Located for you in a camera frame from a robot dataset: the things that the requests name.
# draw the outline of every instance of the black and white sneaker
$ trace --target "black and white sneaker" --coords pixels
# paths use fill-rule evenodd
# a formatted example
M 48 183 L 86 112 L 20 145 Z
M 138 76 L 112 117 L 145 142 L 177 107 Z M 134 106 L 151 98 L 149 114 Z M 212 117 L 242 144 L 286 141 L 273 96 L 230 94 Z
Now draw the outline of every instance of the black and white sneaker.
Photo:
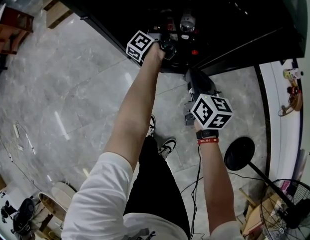
M 174 150 L 176 144 L 176 140 L 174 138 L 170 138 L 158 150 L 158 154 L 166 160 L 167 156 Z
M 155 116 L 152 114 L 150 117 L 149 130 L 146 137 L 148 137 L 149 135 L 153 137 L 155 127 L 156 127 L 156 119 Z

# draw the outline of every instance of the red wristband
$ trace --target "red wristband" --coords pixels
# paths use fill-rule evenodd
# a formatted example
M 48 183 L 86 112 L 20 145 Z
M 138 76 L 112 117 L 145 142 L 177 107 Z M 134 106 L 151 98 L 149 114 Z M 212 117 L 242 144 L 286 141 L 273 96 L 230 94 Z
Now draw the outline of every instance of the red wristband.
M 219 139 L 218 138 L 202 138 L 197 140 L 198 144 L 203 144 L 203 143 L 218 143 Z

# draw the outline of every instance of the black watch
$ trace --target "black watch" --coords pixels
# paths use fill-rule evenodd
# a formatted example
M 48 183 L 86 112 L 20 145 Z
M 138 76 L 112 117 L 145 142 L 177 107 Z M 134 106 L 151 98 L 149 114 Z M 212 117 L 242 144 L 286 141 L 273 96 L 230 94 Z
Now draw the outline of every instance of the black watch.
M 201 140 L 203 138 L 208 138 L 211 136 L 216 136 L 218 138 L 219 132 L 218 130 L 200 130 L 196 132 L 196 136 L 198 140 Z

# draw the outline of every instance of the fan pole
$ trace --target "fan pole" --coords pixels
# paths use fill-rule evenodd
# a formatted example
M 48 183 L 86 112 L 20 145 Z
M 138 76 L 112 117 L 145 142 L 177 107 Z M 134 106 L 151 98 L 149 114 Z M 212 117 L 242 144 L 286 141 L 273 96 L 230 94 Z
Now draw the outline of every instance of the fan pole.
M 263 180 L 278 194 L 278 196 L 287 204 L 289 208 L 295 207 L 290 199 L 278 188 L 266 175 L 264 175 L 252 162 L 248 162 L 248 165 L 261 177 Z

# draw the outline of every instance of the black cabinet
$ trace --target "black cabinet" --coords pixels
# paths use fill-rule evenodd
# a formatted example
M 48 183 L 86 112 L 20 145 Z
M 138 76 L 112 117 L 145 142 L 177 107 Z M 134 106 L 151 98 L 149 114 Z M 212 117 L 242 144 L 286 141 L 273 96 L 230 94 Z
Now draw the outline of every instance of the black cabinet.
M 184 74 L 194 68 L 214 75 L 305 54 L 307 31 L 297 29 L 293 15 L 296 10 L 291 10 L 290 0 L 60 1 L 124 54 L 138 30 L 165 37 L 174 35 L 177 52 L 171 60 L 163 61 L 163 72 Z M 187 8 L 196 19 L 192 33 L 179 28 Z M 174 30 L 163 27 L 167 11 Z

